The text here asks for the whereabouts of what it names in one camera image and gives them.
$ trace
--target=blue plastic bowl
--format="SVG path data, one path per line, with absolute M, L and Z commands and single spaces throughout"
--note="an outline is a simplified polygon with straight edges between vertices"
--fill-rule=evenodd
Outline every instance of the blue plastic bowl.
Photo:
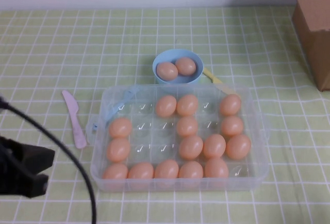
M 163 81 L 156 72 L 157 65 L 162 63 L 162 62 L 171 62 L 175 64 L 176 60 L 180 59 L 181 57 L 189 57 L 192 59 L 195 64 L 196 64 L 196 72 L 194 72 L 193 75 L 190 76 L 183 76 L 183 75 L 178 75 L 177 78 L 175 78 L 172 81 Z M 203 69 L 204 69 L 204 64 L 200 57 L 195 54 L 194 52 L 191 52 L 189 50 L 166 50 L 154 59 L 153 62 L 153 71 L 154 75 L 157 79 L 157 82 L 159 84 L 191 84 L 191 83 L 197 83 L 202 74 L 203 74 Z

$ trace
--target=pink plastic knife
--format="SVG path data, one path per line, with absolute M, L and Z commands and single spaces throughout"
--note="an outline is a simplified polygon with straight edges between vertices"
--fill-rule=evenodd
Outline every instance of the pink plastic knife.
M 78 149 L 84 148 L 87 145 L 87 142 L 77 118 L 77 113 L 79 109 L 78 103 L 68 91 L 64 90 L 62 91 L 62 94 L 68 106 L 71 123 L 72 123 L 73 138 L 76 148 Z

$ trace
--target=brown cardboard box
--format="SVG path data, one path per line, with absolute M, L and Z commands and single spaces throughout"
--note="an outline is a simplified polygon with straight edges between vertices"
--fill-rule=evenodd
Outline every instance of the brown cardboard box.
M 297 0 L 292 16 L 317 88 L 330 90 L 330 0 Z

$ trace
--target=plastic egg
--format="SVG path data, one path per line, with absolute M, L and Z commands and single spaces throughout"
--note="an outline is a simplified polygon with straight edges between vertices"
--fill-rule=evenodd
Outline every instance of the plastic egg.
M 183 76 L 190 76 L 194 74 L 194 72 L 196 72 L 195 62 L 188 57 L 180 58 L 175 62 L 175 65 L 177 67 L 179 74 Z
M 220 158 L 226 149 L 226 141 L 222 135 L 210 135 L 204 142 L 203 153 L 206 158 Z
M 239 135 L 243 132 L 243 121 L 237 116 L 229 116 L 223 119 L 221 123 L 221 133 L 225 136 Z
M 148 162 L 141 162 L 134 165 L 128 173 L 129 179 L 152 179 L 154 177 L 154 167 Z
M 227 178 L 229 170 L 226 162 L 221 158 L 210 158 L 205 164 L 205 177 Z
M 161 162 L 155 169 L 156 179 L 175 179 L 179 173 L 179 165 L 173 159 Z
M 171 95 L 163 96 L 156 104 L 156 114 L 159 117 L 169 117 L 176 109 L 176 99 Z
M 109 135 L 112 138 L 125 138 L 132 131 L 132 123 L 127 118 L 115 119 L 109 126 Z
M 201 179 L 203 177 L 203 167 L 196 161 L 186 162 L 181 166 L 179 178 L 183 179 Z
M 124 164 L 110 165 L 103 173 L 103 179 L 127 179 L 128 168 Z
M 128 157 L 129 152 L 129 141 L 125 138 L 116 138 L 108 145 L 107 158 L 112 162 L 120 162 Z
M 242 101 L 236 94 L 229 94 L 220 103 L 220 114 L 224 116 L 232 116 L 237 114 L 241 108 Z
M 156 72 L 163 81 L 172 81 L 178 75 L 176 66 L 170 62 L 163 62 L 158 64 Z
M 195 95 L 188 94 L 179 99 L 176 105 L 177 113 L 180 116 L 191 116 L 198 109 L 198 99 Z
M 179 146 L 179 154 L 182 158 L 191 160 L 197 158 L 203 150 L 203 140 L 197 135 L 184 138 Z
M 246 135 L 232 137 L 226 146 L 226 154 L 231 159 L 243 159 L 251 149 L 251 141 Z
M 179 119 L 176 125 L 176 131 L 179 136 L 186 137 L 195 135 L 198 130 L 198 123 L 192 116 L 182 117 Z

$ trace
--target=egg compartment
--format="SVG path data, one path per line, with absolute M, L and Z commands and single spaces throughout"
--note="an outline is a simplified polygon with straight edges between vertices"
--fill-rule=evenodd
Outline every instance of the egg compartment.
M 175 180 L 142 180 L 144 188 L 134 187 L 141 180 L 127 179 L 121 181 L 104 180 L 104 170 L 110 165 L 106 158 L 106 148 L 110 142 L 108 135 L 109 113 L 116 109 L 111 120 L 125 117 L 131 120 L 133 130 L 129 136 L 130 155 L 124 162 L 130 168 L 139 162 L 150 162 L 156 166 L 165 159 L 172 158 L 181 166 L 186 161 L 178 154 L 182 140 L 176 133 L 176 124 L 180 116 L 159 118 L 155 114 L 157 101 L 165 95 L 173 95 L 177 101 L 186 94 L 194 94 L 199 100 L 195 118 L 199 123 L 198 135 L 203 141 L 214 133 L 220 132 L 223 116 L 219 114 L 219 104 L 226 96 L 214 84 L 202 85 L 141 85 L 118 86 L 104 91 L 100 114 L 97 120 L 94 151 L 91 163 L 91 175 L 97 186 L 105 191 L 135 190 L 214 190 L 214 189 L 252 189 L 258 186 L 268 173 L 268 160 L 265 152 L 265 135 L 261 115 L 254 110 L 254 104 L 248 89 L 231 86 L 242 98 L 242 108 L 238 114 L 244 122 L 244 133 L 249 136 L 252 147 L 247 157 L 233 161 L 225 155 L 223 159 L 229 168 L 229 178 L 175 179 Z M 200 155 L 196 161 L 202 166 L 206 160 Z

